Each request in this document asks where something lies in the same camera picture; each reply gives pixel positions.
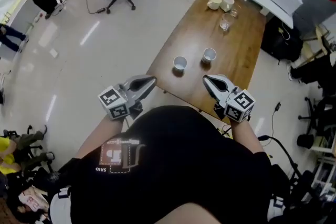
wooden table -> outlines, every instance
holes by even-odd
[[[247,89],[263,39],[266,19],[243,0],[235,0],[241,7],[238,17],[225,33],[219,26],[223,11],[207,8],[208,0],[196,0],[176,26],[147,74],[156,76],[157,86],[218,118],[215,100],[205,89],[205,74],[224,74],[235,85]],[[203,51],[213,48],[217,57],[211,66],[201,62]],[[173,71],[176,56],[187,59],[183,75]]]

paper cup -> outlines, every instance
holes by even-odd
[[[177,71],[183,72],[183,70],[187,66],[187,59],[185,59],[183,56],[177,56],[174,59],[174,68]]]
[[[216,51],[213,48],[206,48],[203,52],[202,62],[211,63],[216,59]]]

black t-shirt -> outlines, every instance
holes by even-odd
[[[101,165],[107,159],[113,166]],[[194,109],[162,106],[78,162],[71,221],[155,223],[192,202],[221,223],[263,223],[270,167],[265,153],[222,137]]]

hair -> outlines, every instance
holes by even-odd
[[[25,206],[22,202],[20,202],[17,195],[8,195],[6,200],[7,206],[12,212],[13,216],[22,223],[33,224],[36,220],[39,220],[41,215],[44,213],[42,209],[38,209],[36,212],[34,211],[26,211],[25,213],[20,213],[17,208],[19,206]]]

person's leg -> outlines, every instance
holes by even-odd
[[[25,40],[26,35],[15,30],[13,27],[10,27],[8,25],[3,25],[4,28],[6,28],[6,36],[12,36],[21,39],[22,41]]]
[[[314,61],[311,61],[302,67],[291,68],[290,75],[294,79],[302,79],[304,83],[311,83],[319,78],[322,78],[322,75],[326,70],[331,68],[329,56],[323,56]]]
[[[48,153],[41,153],[39,156],[36,156],[34,158],[31,158],[27,161],[23,161],[20,163],[22,171],[27,171],[30,169],[34,169],[36,166],[38,166],[41,162],[46,162],[48,160],[54,159],[54,154],[51,152]]]
[[[9,40],[6,36],[0,36],[0,42],[15,52],[19,50],[19,46]]]
[[[21,151],[38,140],[43,140],[44,133],[37,131],[35,134],[23,134],[16,142],[16,148]]]

